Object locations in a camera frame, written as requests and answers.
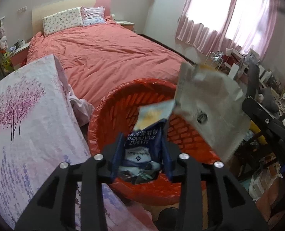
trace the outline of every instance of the pink curtain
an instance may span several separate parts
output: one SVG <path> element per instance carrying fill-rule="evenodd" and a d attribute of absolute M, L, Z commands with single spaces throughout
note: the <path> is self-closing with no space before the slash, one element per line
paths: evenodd
<path fill-rule="evenodd" d="M 263 57 L 274 30 L 280 0 L 250 0 L 255 4 L 254 9 L 248 3 L 249 0 L 231 0 L 224 17 L 218 20 L 219 25 L 209 24 L 211 20 L 217 22 L 217 15 L 222 11 L 222 8 L 217 7 L 218 1 L 202 0 L 201 2 L 210 6 L 210 11 L 203 14 L 197 9 L 197 6 L 201 6 L 197 0 L 186 0 L 176 39 L 194 46 L 205 55 L 211 51 L 224 51 L 226 48 L 235 48 L 247 53 L 253 48 Z M 201 15 L 197 15 L 196 12 L 206 17 L 205 25 L 201 22 Z M 212 13 L 214 18 L 210 19 L 208 13 Z"/>
<path fill-rule="evenodd" d="M 252 48 L 263 59 L 269 46 L 280 0 L 237 0 L 221 50 L 234 48 L 248 53 Z"/>

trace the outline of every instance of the purple tree painting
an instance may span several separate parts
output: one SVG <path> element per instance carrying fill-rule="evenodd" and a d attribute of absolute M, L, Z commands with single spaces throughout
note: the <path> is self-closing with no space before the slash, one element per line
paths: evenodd
<path fill-rule="evenodd" d="M 17 126 L 20 135 L 22 120 L 44 94 L 42 84 L 37 79 L 28 81 L 26 76 L 0 94 L 0 126 L 11 127 L 11 140 Z"/>

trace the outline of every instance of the yellow object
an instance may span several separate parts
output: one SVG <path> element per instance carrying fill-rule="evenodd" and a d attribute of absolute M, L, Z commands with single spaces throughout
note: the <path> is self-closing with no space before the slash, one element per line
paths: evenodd
<path fill-rule="evenodd" d="M 253 131 L 255 134 L 256 133 L 259 133 L 261 130 L 260 128 L 258 128 L 258 126 L 253 122 L 251 121 L 251 126 L 249 128 L 251 131 Z M 261 144 L 261 145 L 266 145 L 267 144 L 267 141 L 265 140 L 265 137 L 264 136 L 260 136 L 258 138 L 258 142 Z"/>
<path fill-rule="evenodd" d="M 201 69 L 209 69 L 209 70 L 214 70 L 214 71 L 216 71 L 215 68 L 212 68 L 212 67 L 210 67 L 210 66 L 208 66 L 208 65 L 199 65 L 199 68 L 201 68 Z"/>
<path fill-rule="evenodd" d="M 4 71 L 6 73 L 12 73 L 14 71 L 14 68 L 12 67 L 11 65 L 11 58 L 10 58 L 10 55 L 9 55 L 9 52 L 6 52 L 3 56 L 3 62 L 2 62 L 2 65 L 4 67 Z"/>
<path fill-rule="evenodd" d="M 156 123 L 160 120 L 160 116 L 163 110 L 150 110 L 148 111 L 142 119 L 139 119 L 135 125 L 136 129 L 145 129 L 146 127 Z"/>

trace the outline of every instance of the pink pillow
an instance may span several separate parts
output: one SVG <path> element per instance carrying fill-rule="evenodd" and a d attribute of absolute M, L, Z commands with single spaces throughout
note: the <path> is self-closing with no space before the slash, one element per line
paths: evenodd
<path fill-rule="evenodd" d="M 84 26 L 96 24 L 96 23 L 105 23 L 104 20 L 105 6 L 98 8 L 81 8 L 81 15 L 83 17 Z"/>

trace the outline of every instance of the snack bag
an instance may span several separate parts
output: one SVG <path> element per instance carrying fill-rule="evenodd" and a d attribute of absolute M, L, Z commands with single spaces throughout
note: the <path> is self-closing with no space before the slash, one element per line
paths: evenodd
<path fill-rule="evenodd" d="M 118 172 L 121 179 L 140 184 L 157 178 L 162 164 L 162 139 L 166 138 L 166 123 L 174 106 L 174 100 L 170 100 L 139 108 L 137 123 L 124 144 L 124 159 Z"/>

